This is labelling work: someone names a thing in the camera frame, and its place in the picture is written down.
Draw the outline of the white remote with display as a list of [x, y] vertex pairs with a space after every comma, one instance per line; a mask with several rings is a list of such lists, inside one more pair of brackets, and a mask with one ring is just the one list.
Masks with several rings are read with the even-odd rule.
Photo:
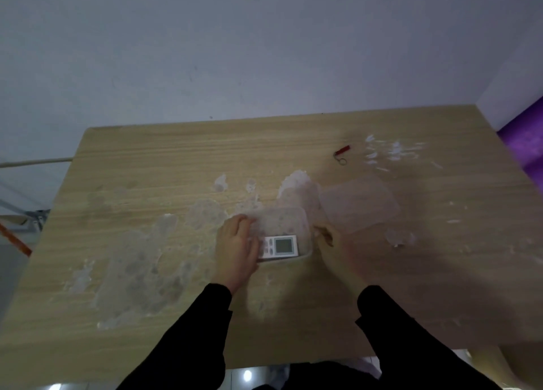
[[296, 235], [267, 236], [262, 239], [258, 259], [261, 261], [299, 257]]

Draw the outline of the orange bar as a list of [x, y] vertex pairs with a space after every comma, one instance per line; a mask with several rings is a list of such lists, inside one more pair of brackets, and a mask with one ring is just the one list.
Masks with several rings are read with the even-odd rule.
[[28, 245], [26, 245], [22, 240], [20, 240], [10, 229], [4, 226], [0, 222], [0, 235], [2, 235], [6, 240], [10, 242], [18, 251], [23, 255], [30, 257], [32, 255], [32, 250]]

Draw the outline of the person's right hand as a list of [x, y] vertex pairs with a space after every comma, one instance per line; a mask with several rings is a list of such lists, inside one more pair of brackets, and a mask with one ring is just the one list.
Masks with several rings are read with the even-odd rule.
[[[331, 224], [328, 222], [316, 223], [313, 228], [315, 225]], [[363, 269], [356, 260], [353, 243], [339, 230], [336, 229], [335, 248], [318, 248], [318, 250], [329, 271], [349, 289], [354, 297], [357, 298], [369, 286], [364, 280]]]

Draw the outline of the clear plastic scrap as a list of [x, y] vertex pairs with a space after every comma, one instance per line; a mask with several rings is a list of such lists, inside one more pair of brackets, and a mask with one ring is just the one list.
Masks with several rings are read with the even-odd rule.
[[406, 247], [408, 245], [414, 245], [417, 242], [416, 236], [406, 230], [394, 230], [388, 228], [384, 233], [385, 240], [393, 247]]

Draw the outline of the clear plastic container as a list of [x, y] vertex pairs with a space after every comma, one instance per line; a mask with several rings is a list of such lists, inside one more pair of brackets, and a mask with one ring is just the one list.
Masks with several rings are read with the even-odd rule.
[[[313, 239], [303, 208], [263, 208], [248, 213], [247, 216], [256, 219], [250, 228], [250, 235], [258, 237], [261, 243], [267, 236], [296, 235], [299, 257], [273, 261], [294, 260], [312, 255]], [[258, 262], [272, 261], [258, 259]]]

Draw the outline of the person's left hand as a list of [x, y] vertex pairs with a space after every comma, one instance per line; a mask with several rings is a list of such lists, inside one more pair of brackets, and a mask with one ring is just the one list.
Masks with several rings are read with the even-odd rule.
[[218, 229], [216, 236], [216, 267], [213, 284], [226, 287], [234, 296], [258, 269], [261, 241], [249, 234], [248, 238], [228, 235], [228, 219]]

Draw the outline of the person's left forearm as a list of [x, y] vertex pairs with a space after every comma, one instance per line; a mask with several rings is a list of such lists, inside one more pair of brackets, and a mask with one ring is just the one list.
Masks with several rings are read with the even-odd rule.
[[218, 390], [231, 301], [227, 287], [208, 284], [117, 390]]

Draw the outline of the purple mat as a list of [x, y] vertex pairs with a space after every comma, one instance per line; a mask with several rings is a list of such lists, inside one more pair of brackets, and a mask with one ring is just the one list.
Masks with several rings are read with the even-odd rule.
[[497, 134], [523, 171], [543, 192], [543, 96]]

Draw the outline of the person's right forearm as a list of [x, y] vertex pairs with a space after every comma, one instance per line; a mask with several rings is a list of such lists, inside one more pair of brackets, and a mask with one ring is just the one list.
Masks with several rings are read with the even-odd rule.
[[380, 286], [357, 297], [356, 320], [380, 361], [382, 390], [501, 390], [405, 312]]

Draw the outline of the grey metal frame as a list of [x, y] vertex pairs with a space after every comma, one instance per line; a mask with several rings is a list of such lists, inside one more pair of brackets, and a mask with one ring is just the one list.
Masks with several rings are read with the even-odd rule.
[[0, 223], [8, 224], [8, 229], [21, 233], [41, 233], [51, 209], [23, 210], [0, 199]]

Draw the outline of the beige chair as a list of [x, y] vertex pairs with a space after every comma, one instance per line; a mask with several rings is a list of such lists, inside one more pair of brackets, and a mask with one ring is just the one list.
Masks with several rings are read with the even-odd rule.
[[503, 390], [543, 390], [543, 342], [468, 350], [472, 365]]

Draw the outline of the clear plastic lid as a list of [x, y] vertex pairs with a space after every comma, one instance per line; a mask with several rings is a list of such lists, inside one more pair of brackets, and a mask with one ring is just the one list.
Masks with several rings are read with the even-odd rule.
[[386, 222], [401, 211], [390, 189], [375, 175], [319, 188], [318, 197], [329, 223], [344, 234]]

